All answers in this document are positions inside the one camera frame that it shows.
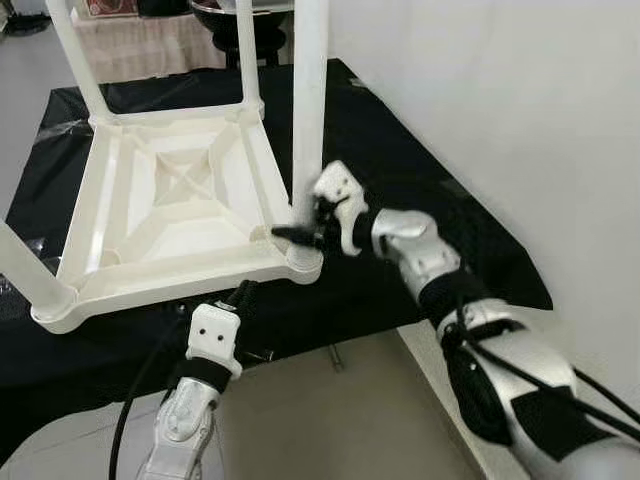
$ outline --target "gray floor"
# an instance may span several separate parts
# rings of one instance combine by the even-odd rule
[[[4,217],[51,88],[74,84],[52,30],[0,43],[0,214]],[[395,333],[246,372],[218,413],[227,479],[474,478],[440,406]],[[149,450],[159,395],[137,402],[120,478]],[[105,478],[119,406],[84,412],[32,436],[0,480]]]

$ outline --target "floor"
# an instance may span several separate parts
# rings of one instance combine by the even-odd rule
[[[9,208],[51,88],[75,82],[53,30],[0,41],[0,215]],[[204,478],[227,480],[476,478],[433,392],[395,332],[245,372],[217,412]],[[119,478],[150,450],[161,393],[139,399]],[[106,478],[119,405],[58,420],[28,439],[0,480]]]

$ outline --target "white wall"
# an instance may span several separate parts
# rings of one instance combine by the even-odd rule
[[[545,334],[640,408],[640,4],[331,8],[335,56],[528,249]]]

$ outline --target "white cylindrical leg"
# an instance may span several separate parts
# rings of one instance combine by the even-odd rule
[[[2,220],[0,273],[29,300],[39,318],[62,314],[76,300],[76,291],[57,280]]]
[[[293,213],[308,224],[313,211],[313,183],[322,172],[324,107],[327,81],[329,0],[295,3],[293,74]],[[292,247],[296,264],[318,262],[313,250]]]
[[[259,108],[264,116],[264,104],[260,98],[260,85],[258,83],[258,59],[253,28],[252,0],[236,1],[236,18],[238,21],[243,103],[250,107]]]
[[[69,10],[65,0],[46,0],[49,15],[56,27],[56,33],[62,43],[62,48],[67,55],[80,92],[84,97],[91,116],[108,118],[113,114],[107,107],[102,92],[98,88],[96,79],[91,71],[91,65],[87,61],[82,45],[69,18]]]

